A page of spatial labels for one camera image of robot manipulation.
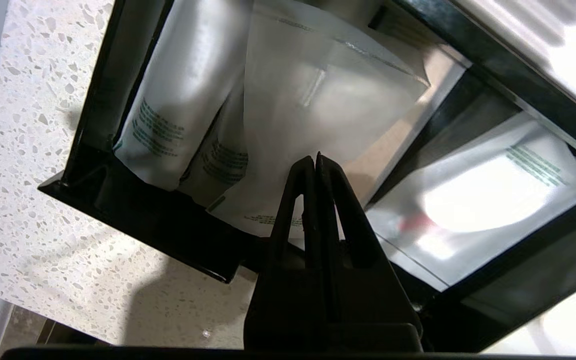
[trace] white pouch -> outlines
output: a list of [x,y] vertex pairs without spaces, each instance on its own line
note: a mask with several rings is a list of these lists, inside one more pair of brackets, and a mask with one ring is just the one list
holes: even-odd
[[[332,14],[257,0],[244,81],[246,175],[208,211],[267,237],[294,162],[318,151],[339,164],[358,157],[427,86],[397,55]],[[293,239],[304,237],[302,211],[297,201]]]
[[243,74],[226,99],[178,190],[208,207],[246,174]]
[[443,290],[574,205],[576,157],[520,112],[410,173],[366,216],[407,257],[391,261]]
[[115,156],[173,191],[246,61],[252,2],[176,0],[139,85]]

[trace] black frame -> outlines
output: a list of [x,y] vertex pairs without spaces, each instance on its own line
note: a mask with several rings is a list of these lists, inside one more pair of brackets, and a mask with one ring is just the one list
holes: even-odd
[[[567,137],[576,148],[576,100],[510,50],[503,41],[496,39],[449,0],[392,2],[412,14],[473,63],[393,173],[404,166],[407,157],[411,157],[424,139],[432,136],[434,126],[441,126],[453,119],[469,104],[474,94],[487,88],[494,89],[519,107],[547,117],[549,121],[541,120],[551,129],[560,130],[560,135]],[[259,256],[264,252],[265,242],[208,215],[189,196],[169,193],[141,182],[112,155],[113,139],[126,118],[127,109],[137,91],[135,84],[139,83],[144,73],[171,4],[172,0],[115,2],[66,169],[44,182],[39,189],[228,283],[242,262],[248,261],[247,266],[256,267]],[[160,16],[157,21],[139,23],[150,29],[149,34],[153,35],[135,40],[136,45],[130,44],[137,50],[132,53],[133,59],[127,58],[125,61],[132,64],[131,69],[136,74],[133,78],[121,78],[123,93],[115,96],[112,89],[108,91],[105,72],[116,57],[111,50],[117,46],[118,33],[125,30],[126,19],[135,21],[130,24],[131,27],[138,26],[140,18],[135,13],[140,16],[142,13],[130,9],[138,6],[147,10],[157,8]],[[396,181],[389,183],[387,180],[377,196],[384,194],[387,187],[392,187],[394,183]],[[427,285],[406,276],[395,267],[413,303],[423,306],[420,314],[426,329],[422,339],[424,347],[437,351],[480,351],[575,292],[575,243],[576,207],[441,293],[427,289]],[[530,289],[530,285],[537,280],[535,276],[527,276],[526,271],[534,271],[539,264],[544,264],[544,259],[562,258],[566,259],[567,267],[564,268],[570,269],[565,274],[571,276],[565,286],[546,291],[541,297],[530,297],[528,304],[496,304],[502,310],[514,312],[514,317],[500,320],[491,316],[489,311],[476,309],[477,306],[473,305],[473,301],[476,303],[476,299],[485,298],[487,294],[499,295],[500,301],[508,300],[505,296],[512,292],[531,296],[535,291]],[[553,276],[562,275],[559,268],[551,272]]]

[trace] terrazzo countertop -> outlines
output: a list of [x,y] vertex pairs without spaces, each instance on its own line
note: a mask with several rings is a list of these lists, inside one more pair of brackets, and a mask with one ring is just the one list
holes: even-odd
[[0,48],[0,298],[111,344],[242,348],[222,284],[39,192],[73,141],[113,3],[10,0]]

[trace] plastic bag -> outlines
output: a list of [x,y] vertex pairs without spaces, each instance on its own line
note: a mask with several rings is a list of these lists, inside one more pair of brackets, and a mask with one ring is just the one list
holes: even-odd
[[442,290],[574,205],[576,157],[521,112],[411,173],[366,216],[412,260],[391,261]]
[[249,0],[173,3],[114,146],[144,182],[178,187],[244,69],[251,10]]
[[248,151],[244,136],[243,74],[219,112],[215,124],[178,190],[208,207],[246,174]]
[[[318,151],[343,164],[414,105],[427,80],[368,35],[291,0],[254,3],[244,76],[245,177],[208,211],[267,237],[290,167]],[[295,204],[290,237],[304,237]]]

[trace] white countertop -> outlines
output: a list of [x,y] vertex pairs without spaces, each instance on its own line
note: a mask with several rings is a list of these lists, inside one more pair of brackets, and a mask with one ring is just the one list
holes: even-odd
[[0,48],[0,298],[111,344],[242,348],[222,284],[37,190],[66,166],[107,0],[10,0]]

